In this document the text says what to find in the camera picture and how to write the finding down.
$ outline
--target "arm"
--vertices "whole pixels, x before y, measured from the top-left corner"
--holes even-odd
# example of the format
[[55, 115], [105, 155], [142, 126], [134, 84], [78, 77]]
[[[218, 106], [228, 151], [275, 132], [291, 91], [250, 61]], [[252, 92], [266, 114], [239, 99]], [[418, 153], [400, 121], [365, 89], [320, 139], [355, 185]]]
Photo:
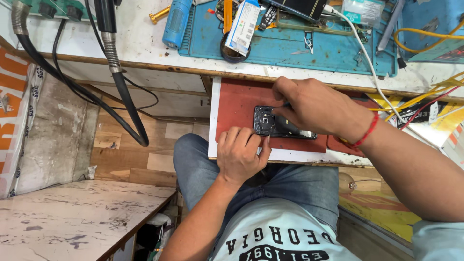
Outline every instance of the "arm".
[[[373, 113], [315, 79], [274, 84], [276, 99], [292, 109], [274, 110], [297, 127], [342, 137], [350, 143], [369, 129]], [[422, 219], [464, 222], [464, 171], [439, 151], [379, 121], [359, 147], [395, 192]]]
[[232, 127], [218, 142], [218, 177], [176, 229], [160, 261], [204, 261], [213, 248], [229, 202], [242, 184], [269, 159], [269, 138], [257, 155], [261, 137], [249, 128]]

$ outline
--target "blue jeans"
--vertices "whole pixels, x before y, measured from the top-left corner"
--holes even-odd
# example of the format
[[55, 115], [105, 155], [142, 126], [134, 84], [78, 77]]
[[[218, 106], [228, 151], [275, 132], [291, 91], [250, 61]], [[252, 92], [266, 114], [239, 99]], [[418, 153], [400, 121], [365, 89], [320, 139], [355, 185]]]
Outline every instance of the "blue jeans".
[[[208, 142], [186, 134], [174, 146], [174, 168], [187, 208], [192, 210], [219, 174], [208, 159]], [[300, 205], [336, 233], [338, 219], [338, 168], [276, 164], [267, 172], [270, 181], [258, 187], [243, 185], [227, 207], [219, 235], [235, 213], [259, 198], [283, 198]]]

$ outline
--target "red string wristband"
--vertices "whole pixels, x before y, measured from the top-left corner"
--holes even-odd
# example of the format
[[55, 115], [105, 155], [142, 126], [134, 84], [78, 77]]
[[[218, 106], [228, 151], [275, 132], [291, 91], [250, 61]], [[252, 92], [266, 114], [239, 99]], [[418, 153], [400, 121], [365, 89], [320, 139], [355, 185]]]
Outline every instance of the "red string wristband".
[[364, 134], [364, 137], [362, 137], [360, 140], [358, 140], [356, 143], [351, 145], [353, 148], [359, 147], [366, 139], [367, 137], [374, 131], [375, 126], [377, 125], [377, 122], [379, 121], [379, 114], [374, 113], [374, 119], [372, 120], [371, 126], [369, 127], [369, 130], [367, 130], [366, 134]]

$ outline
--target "light blue t-shirt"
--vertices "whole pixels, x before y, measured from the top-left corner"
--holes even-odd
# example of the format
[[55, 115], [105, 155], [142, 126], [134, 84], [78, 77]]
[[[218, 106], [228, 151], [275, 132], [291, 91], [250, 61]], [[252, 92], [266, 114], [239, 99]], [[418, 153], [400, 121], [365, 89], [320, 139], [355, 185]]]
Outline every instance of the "light blue t-shirt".
[[[262, 198], [242, 207], [216, 245], [214, 261], [319, 261], [360, 259], [334, 231], [297, 204]], [[420, 221], [414, 226], [417, 260], [464, 260], [464, 223]]]

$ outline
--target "gold metal rod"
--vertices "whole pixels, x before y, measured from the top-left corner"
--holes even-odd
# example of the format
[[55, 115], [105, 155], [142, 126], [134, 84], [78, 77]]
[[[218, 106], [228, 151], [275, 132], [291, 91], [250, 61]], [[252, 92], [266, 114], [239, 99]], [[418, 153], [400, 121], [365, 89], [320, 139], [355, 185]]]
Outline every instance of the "gold metal rod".
[[168, 15], [169, 10], [171, 10], [171, 5], [169, 5], [168, 7], [164, 8], [163, 10], [161, 10], [161, 11], [155, 13], [155, 14], [151, 13], [149, 15], [149, 17], [150, 17], [152, 23], [154, 25], [156, 25], [160, 19], [162, 19], [163, 17]]

